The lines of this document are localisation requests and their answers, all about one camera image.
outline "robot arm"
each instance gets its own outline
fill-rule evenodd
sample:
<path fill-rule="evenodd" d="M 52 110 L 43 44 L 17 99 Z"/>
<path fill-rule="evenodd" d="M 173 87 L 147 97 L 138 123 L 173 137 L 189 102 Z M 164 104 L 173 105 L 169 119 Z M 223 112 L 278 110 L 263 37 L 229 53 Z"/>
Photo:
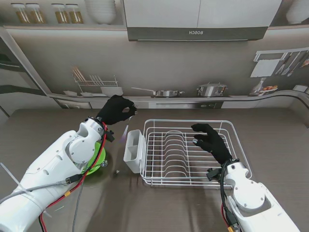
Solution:
<path fill-rule="evenodd" d="M 122 113 L 127 107 L 130 111 Z M 107 133 L 104 123 L 111 125 L 126 120 L 135 112 L 133 102 L 121 96 L 111 97 L 96 118 L 87 118 L 80 124 L 77 132 L 68 131 L 50 145 L 26 170 L 20 181 L 23 188 L 18 186 L 13 193 L 64 181 L 71 176 L 78 175 L 81 178 L 83 169 L 94 155 L 95 142 Z M 68 195 L 76 183 L 67 182 L 64 185 L 28 191 L 5 200 L 0 204 L 0 231 L 27 231 L 51 203 Z"/>
<path fill-rule="evenodd" d="M 216 179 L 222 185 L 226 182 L 232 186 L 232 195 L 227 197 L 232 212 L 229 209 L 225 211 L 229 231 L 237 231 L 239 224 L 244 232 L 299 232 L 270 191 L 262 183 L 246 177 L 248 169 L 239 160 L 232 160 L 222 138 L 210 125 L 195 124 L 192 129 L 208 134 L 195 135 L 193 143 L 211 152 L 222 165 L 221 169 L 209 170 L 208 179 Z M 223 186 L 221 196 L 225 204 Z"/>
<path fill-rule="evenodd" d="M 299 232 L 299 229 L 262 184 L 246 178 L 248 169 L 236 162 L 227 166 L 224 178 L 233 188 L 228 204 L 244 232 Z"/>

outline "pot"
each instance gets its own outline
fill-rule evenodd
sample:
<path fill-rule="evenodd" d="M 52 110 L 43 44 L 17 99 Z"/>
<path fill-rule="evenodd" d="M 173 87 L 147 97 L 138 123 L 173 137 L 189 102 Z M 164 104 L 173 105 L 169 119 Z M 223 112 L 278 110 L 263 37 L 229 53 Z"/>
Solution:
<path fill-rule="evenodd" d="M 215 97 L 222 96 L 224 91 L 226 90 L 226 85 L 217 83 L 217 84 L 205 84 L 201 85 L 197 88 L 197 96 L 198 97 Z"/>
<path fill-rule="evenodd" d="M 146 91 L 151 91 L 153 93 L 153 97 L 155 98 L 175 98 L 175 97 L 179 97 L 182 93 L 184 93 L 183 91 L 174 91 L 174 90 L 158 90 L 158 91 L 154 91 L 154 90 L 150 90 L 150 89 L 144 89 L 144 88 L 135 88 L 132 87 L 134 89 L 140 89 L 140 90 L 146 90 Z"/>

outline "glass jar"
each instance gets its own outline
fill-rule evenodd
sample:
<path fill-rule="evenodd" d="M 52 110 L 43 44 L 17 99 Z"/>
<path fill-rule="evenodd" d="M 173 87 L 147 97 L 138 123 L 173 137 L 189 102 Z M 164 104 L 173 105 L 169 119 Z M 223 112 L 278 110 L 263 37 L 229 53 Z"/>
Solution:
<path fill-rule="evenodd" d="M 52 4 L 58 23 L 70 23 L 64 4 Z"/>
<path fill-rule="evenodd" d="M 72 23 L 84 23 L 81 10 L 77 4 L 66 4 L 66 6 L 69 10 Z"/>
<path fill-rule="evenodd" d="M 12 7 L 15 9 L 17 17 L 21 23 L 30 23 L 29 17 L 26 12 L 26 7 L 22 3 L 11 3 Z"/>
<path fill-rule="evenodd" d="M 26 3 L 26 7 L 30 10 L 30 15 L 34 23 L 46 23 L 43 13 L 40 10 L 40 5 L 37 3 Z"/>

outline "kitchen backsplash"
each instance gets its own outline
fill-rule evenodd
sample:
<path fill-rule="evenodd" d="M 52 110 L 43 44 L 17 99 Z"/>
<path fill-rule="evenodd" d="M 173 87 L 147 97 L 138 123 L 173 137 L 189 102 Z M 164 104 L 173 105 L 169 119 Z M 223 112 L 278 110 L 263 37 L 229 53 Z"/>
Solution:
<path fill-rule="evenodd" d="M 9 32 L 56 94 L 64 94 L 65 90 L 78 95 L 81 91 L 102 93 L 98 82 L 92 87 L 79 88 L 72 76 L 72 68 L 77 66 L 88 81 L 90 75 L 104 81 L 112 81 L 115 76 L 125 96 L 152 96 L 152 92 L 132 89 L 137 87 L 179 90 L 184 91 L 182 97 L 196 97 L 198 86 L 208 83 L 226 85 L 224 96 L 248 96 L 260 82 L 260 78 L 250 78 L 257 64 L 253 61 L 256 51 L 309 46 L 308 28 L 272 29 L 264 39 L 247 42 L 129 42 L 125 30 L 9 29 Z M 263 88 L 285 90 L 299 84 L 309 85 L 308 68 L 295 69 L 291 77 L 271 75 Z"/>

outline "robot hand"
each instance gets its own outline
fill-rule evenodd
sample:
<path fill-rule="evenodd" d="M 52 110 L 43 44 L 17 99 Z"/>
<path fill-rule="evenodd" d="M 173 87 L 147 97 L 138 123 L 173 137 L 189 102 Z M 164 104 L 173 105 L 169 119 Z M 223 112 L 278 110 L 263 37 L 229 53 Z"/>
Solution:
<path fill-rule="evenodd" d="M 123 110 L 129 108 L 129 111 L 124 113 Z M 134 102 L 123 98 L 122 96 L 114 95 L 105 104 L 97 115 L 97 119 L 104 122 L 106 125 L 113 125 L 119 121 L 125 121 L 136 114 Z"/>
<path fill-rule="evenodd" d="M 207 133 L 207 135 L 195 135 L 194 138 L 197 139 L 195 145 L 199 146 L 205 151 L 210 152 L 220 164 L 224 164 L 226 160 L 232 158 L 224 144 L 223 139 L 209 124 L 198 123 L 192 125 L 191 128 L 195 132 Z"/>

